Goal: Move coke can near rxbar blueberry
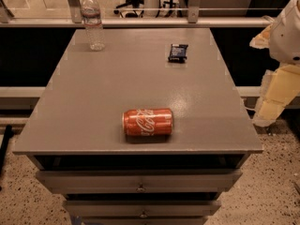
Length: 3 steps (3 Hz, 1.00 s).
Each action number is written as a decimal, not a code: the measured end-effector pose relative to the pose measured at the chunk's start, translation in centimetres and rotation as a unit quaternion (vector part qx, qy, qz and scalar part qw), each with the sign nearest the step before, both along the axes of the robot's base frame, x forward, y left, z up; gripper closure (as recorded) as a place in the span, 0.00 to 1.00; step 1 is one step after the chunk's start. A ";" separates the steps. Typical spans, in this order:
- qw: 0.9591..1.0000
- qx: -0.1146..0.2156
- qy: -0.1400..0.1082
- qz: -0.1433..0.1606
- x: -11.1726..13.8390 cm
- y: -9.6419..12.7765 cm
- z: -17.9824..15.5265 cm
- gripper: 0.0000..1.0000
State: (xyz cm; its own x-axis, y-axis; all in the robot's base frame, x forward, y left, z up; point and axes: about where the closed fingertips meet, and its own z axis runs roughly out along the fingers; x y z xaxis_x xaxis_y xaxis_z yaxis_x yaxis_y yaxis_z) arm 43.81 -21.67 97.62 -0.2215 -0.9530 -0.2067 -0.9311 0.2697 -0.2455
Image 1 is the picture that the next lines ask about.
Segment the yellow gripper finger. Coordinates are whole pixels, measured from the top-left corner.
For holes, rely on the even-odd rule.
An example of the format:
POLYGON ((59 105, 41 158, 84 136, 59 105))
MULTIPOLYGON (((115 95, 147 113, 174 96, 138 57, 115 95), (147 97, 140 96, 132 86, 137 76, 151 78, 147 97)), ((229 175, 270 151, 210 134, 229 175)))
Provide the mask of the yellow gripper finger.
POLYGON ((268 49, 272 25, 265 27, 260 34, 254 37, 249 46, 255 49, 268 49))
POLYGON ((281 64, 275 71, 266 70, 262 76, 260 97, 255 105, 253 124, 263 128, 275 123, 299 93, 299 65, 281 64))

